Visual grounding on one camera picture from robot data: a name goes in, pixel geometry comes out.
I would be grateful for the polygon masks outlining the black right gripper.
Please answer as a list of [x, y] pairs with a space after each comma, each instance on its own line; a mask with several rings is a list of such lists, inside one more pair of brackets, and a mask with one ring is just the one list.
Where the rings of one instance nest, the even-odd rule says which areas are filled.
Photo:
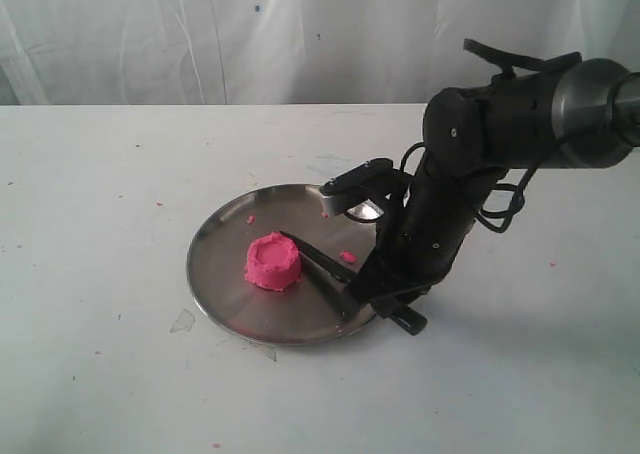
[[410, 304], [449, 274], [475, 223], [474, 211], [492, 189], [491, 167], [456, 177], [425, 153], [409, 184], [408, 202], [385, 216], [348, 294], [408, 334], [419, 334], [427, 319]]

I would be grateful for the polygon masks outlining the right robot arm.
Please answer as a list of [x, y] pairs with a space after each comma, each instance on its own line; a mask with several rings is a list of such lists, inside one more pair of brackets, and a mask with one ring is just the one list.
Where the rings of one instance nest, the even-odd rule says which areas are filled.
[[541, 169], [604, 169], [639, 146], [639, 76], [608, 59], [553, 59], [484, 87], [447, 88], [428, 103], [413, 173], [378, 158], [342, 176], [354, 204], [382, 214], [376, 243], [347, 292], [420, 333], [412, 308], [450, 272], [475, 225], [501, 234]]

